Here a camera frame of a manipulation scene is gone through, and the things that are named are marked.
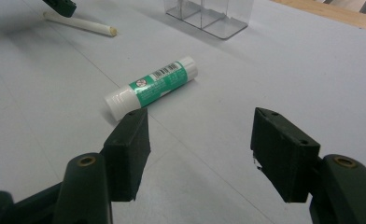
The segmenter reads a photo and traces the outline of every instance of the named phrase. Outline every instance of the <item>glue stick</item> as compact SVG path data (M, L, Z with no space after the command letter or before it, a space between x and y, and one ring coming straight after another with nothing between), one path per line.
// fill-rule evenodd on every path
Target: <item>glue stick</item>
M198 71L191 57L170 63L135 82L123 86L105 97L115 120L127 113L142 108L169 91L172 91L197 77Z

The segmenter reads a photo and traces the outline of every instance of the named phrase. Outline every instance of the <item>green label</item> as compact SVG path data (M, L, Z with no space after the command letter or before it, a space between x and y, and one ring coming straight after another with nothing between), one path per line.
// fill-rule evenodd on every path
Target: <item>green label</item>
M142 107L187 82L187 72L180 63L171 63L130 84Z

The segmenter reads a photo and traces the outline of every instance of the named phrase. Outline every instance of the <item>clear plastic container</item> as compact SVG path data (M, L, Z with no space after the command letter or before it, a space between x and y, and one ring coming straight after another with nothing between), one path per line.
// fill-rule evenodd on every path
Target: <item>clear plastic container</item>
M247 28L254 0L164 0L165 13L221 39Z

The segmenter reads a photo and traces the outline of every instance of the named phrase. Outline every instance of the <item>white chalk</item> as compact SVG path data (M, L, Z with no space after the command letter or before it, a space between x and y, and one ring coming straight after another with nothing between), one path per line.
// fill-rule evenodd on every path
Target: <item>white chalk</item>
M44 12L43 16L46 20L57 21L62 24L70 25L73 27L81 28L84 30L93 31L103 35L117 35L117 29L108 25L103 25L93 21L84 21L77 18L66 18L55 12Z

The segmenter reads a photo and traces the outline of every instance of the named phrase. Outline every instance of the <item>table surface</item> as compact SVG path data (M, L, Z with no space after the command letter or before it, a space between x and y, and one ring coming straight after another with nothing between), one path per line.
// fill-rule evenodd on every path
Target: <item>table surface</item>
M191 56L199 76L148 107L152 152L115 223L312 223L286 204L249 148L255 107L366 165L366 30L256 0L227 41L177 21L163 1L76 1L112 38L42 19L38 0L0 1L0 189L20 201L63 179L116 127L104 96Z

